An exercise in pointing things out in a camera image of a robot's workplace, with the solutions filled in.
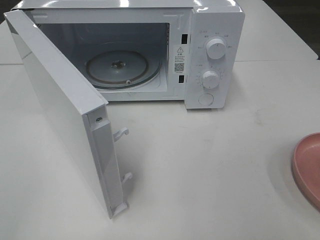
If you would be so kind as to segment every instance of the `tabletop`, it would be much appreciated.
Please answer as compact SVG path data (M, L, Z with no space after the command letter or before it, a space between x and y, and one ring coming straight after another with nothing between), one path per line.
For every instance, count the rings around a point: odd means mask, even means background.
M317 54L262 0L237 0L245 12L236 61L316 60ZM0 25L0 64L21 64L8 26Z
M320 213L291 174L318 132L320 62L236 62L226 105L110 103L130 207L110 220L37 101L23 65L1 65L0 239L317 240Z

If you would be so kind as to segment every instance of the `warning label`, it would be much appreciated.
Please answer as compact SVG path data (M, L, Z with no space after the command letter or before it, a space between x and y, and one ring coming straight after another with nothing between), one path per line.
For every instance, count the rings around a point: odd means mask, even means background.
M175 45L173 47L173 72L175 74L184 74L185 73L185 64L187 61L186 53L187 46L186 45Z
M179 47L178 50L176 51L177 53L183 53L184 50L182 49L182 47Z

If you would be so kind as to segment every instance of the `warning triangle symbol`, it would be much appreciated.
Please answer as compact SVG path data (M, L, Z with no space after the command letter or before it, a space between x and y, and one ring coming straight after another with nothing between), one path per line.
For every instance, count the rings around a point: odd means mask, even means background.
M184 51L183 51L182 47L179 47L178 51L176 51L176 52L177 53L183 53Z

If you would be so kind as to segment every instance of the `qr code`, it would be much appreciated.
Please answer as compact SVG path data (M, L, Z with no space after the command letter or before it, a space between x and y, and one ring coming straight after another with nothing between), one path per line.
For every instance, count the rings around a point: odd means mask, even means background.
M185 64L184 63L175 63L174 64L174 71L175 72L183 72L185 70Z

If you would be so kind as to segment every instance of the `control panel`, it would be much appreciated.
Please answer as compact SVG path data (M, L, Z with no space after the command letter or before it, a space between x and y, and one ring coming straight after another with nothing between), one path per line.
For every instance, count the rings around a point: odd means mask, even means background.
M222 108L226 101L245 14L195 7L191 30L187 109Z

